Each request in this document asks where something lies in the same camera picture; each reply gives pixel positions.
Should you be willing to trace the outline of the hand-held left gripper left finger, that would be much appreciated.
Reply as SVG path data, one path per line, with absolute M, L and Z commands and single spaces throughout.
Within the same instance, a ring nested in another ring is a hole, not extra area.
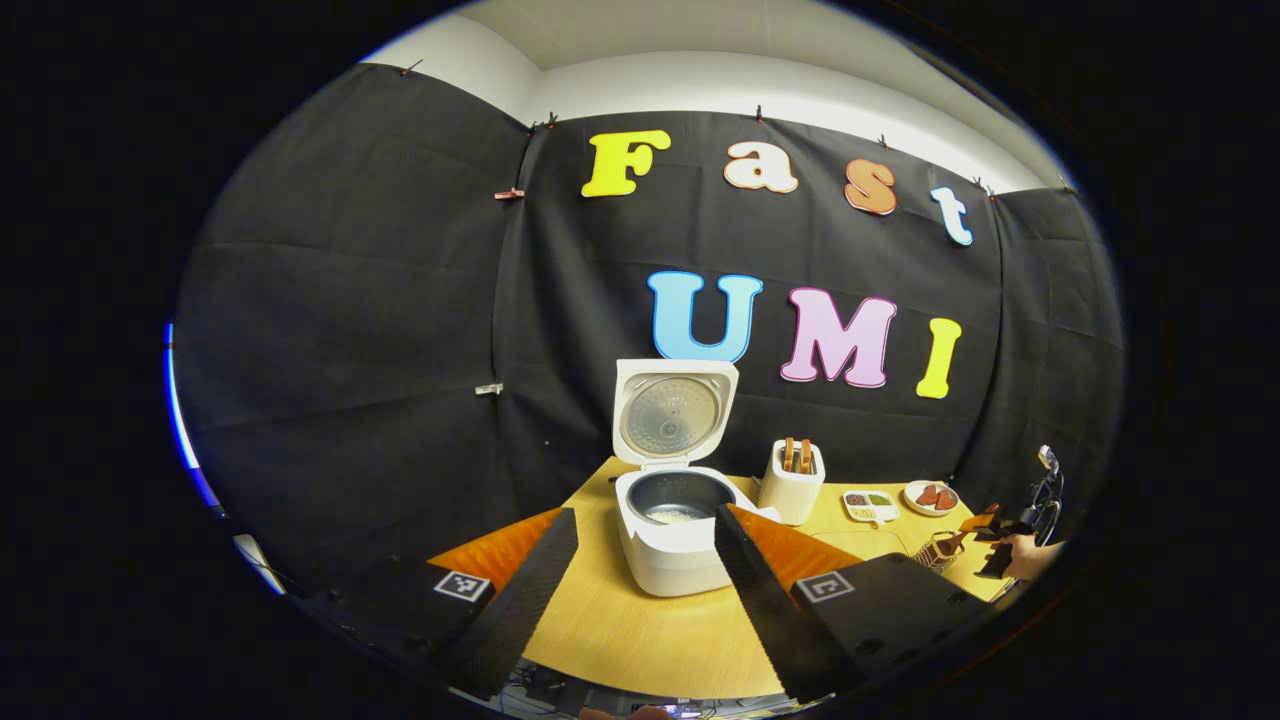
M 575 511 L 552 509 L 429 560 L 387 556 L 300 607 L 416 685 L 490 698 L 522 659 L 577 548 Z

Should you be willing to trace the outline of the clear wire chopstick holder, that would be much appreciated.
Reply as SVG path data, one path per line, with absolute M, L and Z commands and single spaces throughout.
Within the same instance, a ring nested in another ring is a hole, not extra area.
M 946 570 L 947 570 L 947 569 L 950 569 L 950 568 L 951 568 L 951 566 L 952 566 L 952 565 L 954 565 L 954 564 L 956 562 L 956 560 L 957 560 L 957 559 L 959 559 L 960 556 L 963 556 L 963 555 L 959 555 L 959 556 L 956 556 L 956 557 L 952 557 L 952 559 L 937 559 L 937 557 L 936 557 L 936 556 L 933 555 L 933 552 L 931 551 L 931 547 L 929 547 L 929 544 L 931 544 L 931 537 L 929 537 L 929 538 L 928 538 L 928 541 L 927 541 L 927 542 L 925 542 L 925 543 L 924 543 L 924 544 L 923 544 L 923 546 L 922 546 L 922 547 L 920 547 L 920 548 L 919 548 L 919 550 L 918 550 L 918 551 L 916 551 L 916 552 L 914 553 L 913 559 L 914 559 L 914 560 L 915 560 L 916 562 L 919 562 L 920 565 L 925 566 L 927 569 L 931 569 L 931 570 L 932 570 L 932 571 L 934 571 L 934 573 L 938 573 L 938 574 L 943 574 L 943 573 L 946 573 Z

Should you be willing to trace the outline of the white rice cooker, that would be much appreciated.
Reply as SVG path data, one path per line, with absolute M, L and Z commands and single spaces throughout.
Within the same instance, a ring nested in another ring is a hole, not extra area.
M 655 597 L 717 591 L 731 579 L 716 550 L 716 512 L 735 505 L 773 521 L 727 475 L 700 461 L 721 445 L 739 372 L 732 363 L 620 359 L 612 421 L 613 451 L 631 471 L 614 482 L 620 538 L 637 587 Z M 643 512 L 680 503 L 712 519 L 660 525 Z

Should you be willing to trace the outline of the white toaster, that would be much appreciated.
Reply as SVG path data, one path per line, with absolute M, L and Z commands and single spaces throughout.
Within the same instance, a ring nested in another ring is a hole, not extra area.
M 801 439 L 795 439 L 796 451 Z M 820 487 L 826 483 L 826 462 L 820 450 L 812 442 L 814 473 L 805 475 L 786 473 L 780 466 L 785 439 L 777 439 L 771 450 L 768 465 L 758 488 L 756 506 L 773 509 L 780 521 L 799 527 L 808 521 L 817 503 Z

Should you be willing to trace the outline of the black backdrop cloth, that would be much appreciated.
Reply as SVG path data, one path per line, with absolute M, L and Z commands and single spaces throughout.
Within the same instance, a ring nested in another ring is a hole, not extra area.
M 1059 541 L 1124 396 L 1117 288 L 1071 191 L 991 196 L 718 111 L 530 128 L 376 64 L 239 167 L 175 318 L 198 464 L 301 594 L 564 503 L 611 456 L 623 357 L 735 364 L 708 459 L 731 475 L 809 437 L 835 482 L 951 480 L 975 507 L 1018 501 L 1048 445 Z

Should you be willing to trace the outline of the white round plate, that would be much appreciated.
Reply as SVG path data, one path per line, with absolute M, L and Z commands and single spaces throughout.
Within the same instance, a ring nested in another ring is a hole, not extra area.
M 932 482 L 932 480 L 915 480 L 915 482 L 908 483 L 902 488 L 902 492 L 901 492 L 902 501 L 905 502 L 905 505 L 909 509 L 911 509 L 913 511 L 919 512 L 919 514 L 925 515 L 925 516 L 929 516 L 929 518 L 942 518 L 942 516 L 946 516 L 947 514 L 951 514 L 952 510 L 955 510 L 955 509 L 959 507 L 960 498 L 959 498 L 959 505 L 955 509 L 952 509 L 950 512 L 940 512 L 934 507 L 923 507 L 919 503 L 916 503 L 915 498 L 929 484 L 938 486 L 940 488 L 948 488 L 945 483 Z

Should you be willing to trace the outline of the white divided bean dish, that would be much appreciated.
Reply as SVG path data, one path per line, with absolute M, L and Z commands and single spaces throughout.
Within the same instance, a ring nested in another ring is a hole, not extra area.
M 900 510 L 893 498 L 881 491 L 847 491 L 842 495 L 844 509 L 854 521 L 882 528 L 900 518 Z

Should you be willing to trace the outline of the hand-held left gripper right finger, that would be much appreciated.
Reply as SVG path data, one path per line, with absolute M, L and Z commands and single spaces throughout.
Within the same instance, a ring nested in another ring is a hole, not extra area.
M 714 544 L 787 696 L 808 703 L 911 673 L 996 606 L 904 553 L 865 560 L 733 503 Z

